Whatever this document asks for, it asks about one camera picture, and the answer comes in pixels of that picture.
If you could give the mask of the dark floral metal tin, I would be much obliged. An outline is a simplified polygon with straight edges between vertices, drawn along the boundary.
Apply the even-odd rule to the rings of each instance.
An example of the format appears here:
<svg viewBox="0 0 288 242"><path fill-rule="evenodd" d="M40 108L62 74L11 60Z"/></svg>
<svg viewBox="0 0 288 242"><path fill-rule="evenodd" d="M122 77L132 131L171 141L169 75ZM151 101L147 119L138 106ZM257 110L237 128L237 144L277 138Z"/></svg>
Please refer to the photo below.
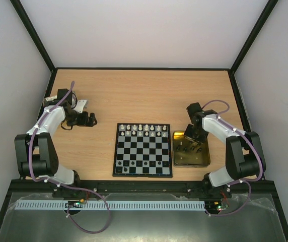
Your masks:
<svg viewBox="0 0 288 242"><path fill-rule="evenodd" d="M175 131L172 137L173 164L176 167L208 167L210 154L208 141L194 143L184 137L184 131Z"/></svg>

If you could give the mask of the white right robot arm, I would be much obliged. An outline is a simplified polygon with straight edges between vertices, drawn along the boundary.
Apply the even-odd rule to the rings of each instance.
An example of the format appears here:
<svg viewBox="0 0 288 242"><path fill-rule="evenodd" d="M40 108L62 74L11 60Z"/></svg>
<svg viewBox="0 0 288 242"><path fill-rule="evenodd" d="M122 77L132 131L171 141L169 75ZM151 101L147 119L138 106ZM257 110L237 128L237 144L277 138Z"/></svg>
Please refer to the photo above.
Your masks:
<svg viewBox="0 0 288 242"><path fill-rule="evenodd" d="M224 167L207 173L202 180L202 191L207 197L214 197L223 187L235 184L257 182L266 170L260 137L256 132L246 132L227 121L221 114L230 106L222 100L211 100L204 106L198 102L186 110L191 120L184 136L194 143L205 143L209 134L225 144Z"/></svg>

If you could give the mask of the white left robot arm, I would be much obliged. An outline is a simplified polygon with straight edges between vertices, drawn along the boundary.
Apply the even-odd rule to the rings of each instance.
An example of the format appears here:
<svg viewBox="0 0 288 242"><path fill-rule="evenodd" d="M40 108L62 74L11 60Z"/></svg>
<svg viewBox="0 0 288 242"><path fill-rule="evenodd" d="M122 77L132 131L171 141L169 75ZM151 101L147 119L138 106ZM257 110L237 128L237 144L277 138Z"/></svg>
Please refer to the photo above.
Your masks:
<svg viewBox="0 0 288 242"><path fill-rule="evenodd" d="M43 112L37 123L14 140L18 172L21 177L30 177L37 182L53 182L77 186L80 177L75 170L59 163L52 137L58 128L93 127L97 124L94 113L85 109L88 100L78 99L72 89L58 89L54 96L43 100Z"/></svg>

